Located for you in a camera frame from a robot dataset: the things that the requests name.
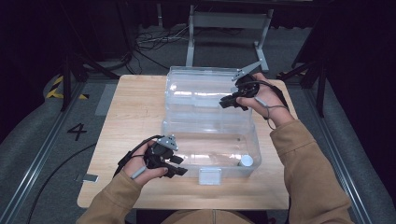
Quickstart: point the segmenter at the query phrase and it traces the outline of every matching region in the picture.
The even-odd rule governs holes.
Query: beige jacket
[[[271,132],[285,166],[285,184],[291,197],[290,223],[352,223],[350,200],[335,178],[329,161],[305,126],[294,120]],[[138,186],[120,172],[92,201],[77,223],[125,223],[140,195]],[[250,223],[235,212],[192,210],[174,213],[164,223]]]

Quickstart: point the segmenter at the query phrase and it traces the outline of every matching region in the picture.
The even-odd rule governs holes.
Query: table
[[[285,84],[272,80],[284,93],[296,116]],[[161,134],[164,118],[165,76],[120,78],[100,134],[88,174],[98,181],[84,182],[78,205],[88,207],[93,197],[111,180],[117,162],[143,139]],[[153,179],[143,187],[134,208],[150,209],[288,209],[289,194],[283,179],[283,165],[269,137],[271,129],[253,111],[259,136],[262,164],[247,178],[222,179],[220,186],[198,185],[198,178],[174,176]]]

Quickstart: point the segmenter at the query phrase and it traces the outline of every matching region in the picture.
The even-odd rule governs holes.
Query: person
[[[263,74],[253,75],[270,83]],[[236,102],[249,106],[273,121],[276,128],[270,133],[277,154],[284,165],[286,189],[290,195],[290,223],[352,223],[347,209],[350,200],[341,189],[332,166],[322,154],[316,140],[305,126],[295,119],[276,94],[261,85],[256,97],[269,106],[263,107],[254,98],[238,97]],[[135,155],[144,154],[147,143]],[[98,193],[88,210],[77,223],[124,223],[133,208],[140,190],[152,178],[166,174],[166,168],[146,169],[132,179],[130,176],[145,163],[141,157],[132,158],[113,180]],[[236,212],[221,210],[183,210],[175,212],[163,223],[251,223]]]

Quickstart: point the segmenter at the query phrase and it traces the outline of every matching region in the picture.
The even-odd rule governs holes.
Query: white cap
[[[244,155],[239,162],[240,166],[251,166],[253,164],[253,158],[249,155]]]

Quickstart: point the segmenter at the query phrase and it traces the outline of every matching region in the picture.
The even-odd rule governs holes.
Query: tan sleeve
[[[271,132],[271,138],[285,166],[290,223],[352,223],[350,200],[305,126],[299,120],[288,122]]]
[[[92,200],[88,210],[78,219],[82,223],[125,223],[125,216],[139,198],[142,187],[122,170]]]

